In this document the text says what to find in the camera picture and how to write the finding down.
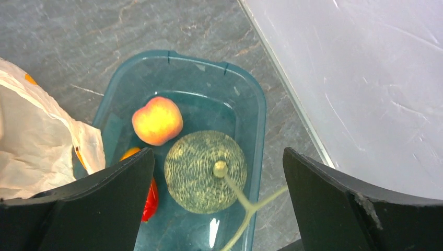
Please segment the translucent orange plastic bag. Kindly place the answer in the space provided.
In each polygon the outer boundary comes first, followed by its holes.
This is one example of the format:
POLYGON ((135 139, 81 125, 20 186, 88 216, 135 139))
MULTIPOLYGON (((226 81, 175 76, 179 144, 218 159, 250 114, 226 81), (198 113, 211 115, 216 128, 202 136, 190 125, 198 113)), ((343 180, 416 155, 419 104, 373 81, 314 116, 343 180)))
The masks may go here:
POLYGON ((104 169, 101 132, 73 119, 33 78, 1 59, 1 198, 30 198, 104 169))

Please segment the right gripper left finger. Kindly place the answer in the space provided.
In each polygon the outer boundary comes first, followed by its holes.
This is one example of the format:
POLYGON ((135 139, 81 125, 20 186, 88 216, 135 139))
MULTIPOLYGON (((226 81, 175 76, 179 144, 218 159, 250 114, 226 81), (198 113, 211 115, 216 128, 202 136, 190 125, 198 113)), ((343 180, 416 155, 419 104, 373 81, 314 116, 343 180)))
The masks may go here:
POLYGON ((1 200, 1 250, 133 250, 153 150, 28 199, 1 200))

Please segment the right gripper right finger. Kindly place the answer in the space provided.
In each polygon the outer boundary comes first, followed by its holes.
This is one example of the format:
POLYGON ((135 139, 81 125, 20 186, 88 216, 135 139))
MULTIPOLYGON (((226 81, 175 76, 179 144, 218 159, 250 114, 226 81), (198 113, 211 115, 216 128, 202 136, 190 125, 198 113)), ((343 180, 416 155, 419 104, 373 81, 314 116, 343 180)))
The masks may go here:
POLYGON ((305 250, 442 250, 442 201, 381 188, 286 147, 305 250))

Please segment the orange fake fruit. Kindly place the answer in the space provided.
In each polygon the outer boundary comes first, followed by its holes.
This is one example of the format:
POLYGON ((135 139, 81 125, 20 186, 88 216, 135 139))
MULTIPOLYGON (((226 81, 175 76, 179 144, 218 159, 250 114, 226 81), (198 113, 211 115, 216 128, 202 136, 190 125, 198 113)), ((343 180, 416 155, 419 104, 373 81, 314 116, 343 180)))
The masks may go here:
MULTIPOLYGON (((141 149, 139 147, 132 147, 128 149, 119 159, 123 161, 124 159, 132 156, 133 154, 139 152, 141 149)), ((154 177, 151 179, 151 184, 149 188, 148 197, 144 206, 144 211, 142 214, 142 222, 147 222, 157 211, 159 204, 158 189, 154 177)))
POLYGON ((134 112, 132 126, 143 142, 161 146, 182 131, 183 118, 175 102, 157 96, 134 112))

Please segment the green netted fake melon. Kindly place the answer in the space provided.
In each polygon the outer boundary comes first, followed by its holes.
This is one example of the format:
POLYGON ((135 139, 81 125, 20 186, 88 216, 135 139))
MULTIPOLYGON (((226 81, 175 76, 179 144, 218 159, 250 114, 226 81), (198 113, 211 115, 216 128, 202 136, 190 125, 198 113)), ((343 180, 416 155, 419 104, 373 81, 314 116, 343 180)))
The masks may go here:
POLYGON ((242 205, 243 221, 223 250, 231 250, 260 209, 288 191, 282 186, 251 202, 243 192, 248 177, 245 153, 231 136, 216 130, 200 130, 178 139, 166 155, 164 176, 171 197, 191 213, 217 213, 236 201, 242 205))

